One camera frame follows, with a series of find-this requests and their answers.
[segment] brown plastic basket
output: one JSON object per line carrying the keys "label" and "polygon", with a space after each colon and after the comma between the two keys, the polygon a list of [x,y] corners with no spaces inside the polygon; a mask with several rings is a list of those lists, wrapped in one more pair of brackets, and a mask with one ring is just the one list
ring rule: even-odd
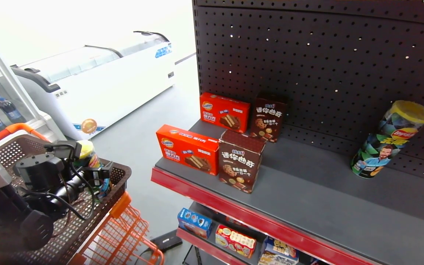
{"label": "brown plastic basket", "polygon": [[[30,135],[17,136],[4,146],[0,147],[0,163],[12,176],[14,186],[24,186],[24,182],[20,177],[14,175],[12,167],[15,162],[28,156],[45,153],[43,145],[47,142],[35,138]],[[125,191],[125,184],[131,175],[131,169],[128,166],[123,166],[113,163],[111,173],[111,181],[115,185],[111,192],[102,199],[101,203],[96,205],[94,209],[94,217],[91,221],[81,221],[76,216],[72,215],[70,223],[66,230],[56,238],[52,238],[45,247],[37,251],[18,252],[0,255],[0,258],[5,260],[4,263],[10,262],[17,264],[67,264],[82,245],[101,222],[104,216],[109,212],[112,206],[122,196]],[[83,216],[88,216],[91,210],[91,194],[89,191],[84,191],[79,195],[79,200],[84,202],[75,206],[75,209]],[[66,222],[66,219],[60,219],[54,223],[54,233],[60,231]]]}

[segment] gray floor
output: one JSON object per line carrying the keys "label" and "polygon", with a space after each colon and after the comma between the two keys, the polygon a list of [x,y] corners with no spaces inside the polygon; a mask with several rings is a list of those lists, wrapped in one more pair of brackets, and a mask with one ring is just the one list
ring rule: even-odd
{"label": "gray floor", "polygon": [[[150,181],[151,169],[162,156],[155,132],[163,124],[189,129],[200,118],[195,56],[176,65],[174,74],[173,87],[92,139],[100,157],[132,169],[127,191],[132,197],[131,205],[150,223],[149,238],[177,228],[177,214],[192,203],[189,198]],[[189,243],[183,243],[168,251],[165,265],[181,264],[189,247]]]}

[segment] red shelf edge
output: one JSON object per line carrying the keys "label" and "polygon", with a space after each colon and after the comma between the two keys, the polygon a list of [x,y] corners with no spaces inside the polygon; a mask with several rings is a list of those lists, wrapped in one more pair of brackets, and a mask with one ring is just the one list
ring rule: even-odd
{"label": "red shelf edge", "polygon": [[333,245],[332,243],[325,242],[315,236],[299,231],[270,216],[254,212],[252,209],[207,191],[205,188],[195,185],[179,176],[175,176],[163,169],[153,167],[151,181],[187,196],[202,205],[226,214],[231,218],[246,220],[247,225],[328,263],[336,265],[378,264],[372,260],[368,260],[367,258],[340,248],[337,245]]}
{"label": "red shelf edge", "polygon": [[206,242],[205,240],[200,239],[197,236],[182,230],[181,228],[176,230],[176,235],[224,263],[229,265],[248,265],[247,263],[244,263],[241,260],[235,258],[233,255],[225,252],[225,250],[221,250],[219,247],[210,245],[210,243]]}

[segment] chest freezer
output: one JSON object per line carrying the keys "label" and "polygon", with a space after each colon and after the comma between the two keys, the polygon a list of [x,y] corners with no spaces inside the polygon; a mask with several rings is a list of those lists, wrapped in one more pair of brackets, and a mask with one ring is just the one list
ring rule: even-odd
{"label": "chest freezer", "polygon": [[174,84],[171,52],[163,35],[132,32],[13,71],[64,135],[90,139]]}

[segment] red snack box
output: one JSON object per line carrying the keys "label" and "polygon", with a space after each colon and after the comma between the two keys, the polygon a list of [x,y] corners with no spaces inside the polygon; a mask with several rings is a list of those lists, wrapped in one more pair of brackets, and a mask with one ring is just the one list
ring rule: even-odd
{"label": "red snack box", "polygon": [[217,175],[218,139],[166,124],[156,132],[156,137],[165,158]]}
{"label": "red snack box", "polygon": [[256,240],[249,238],[225,225],[219,225],[215,232],[215,243],[240,255],[251,258],[256,248]]}
{"label": "red snack box", "polygon": [[199,98],[202,121],[244,133],[250,104],[234,99],[203,93]]}

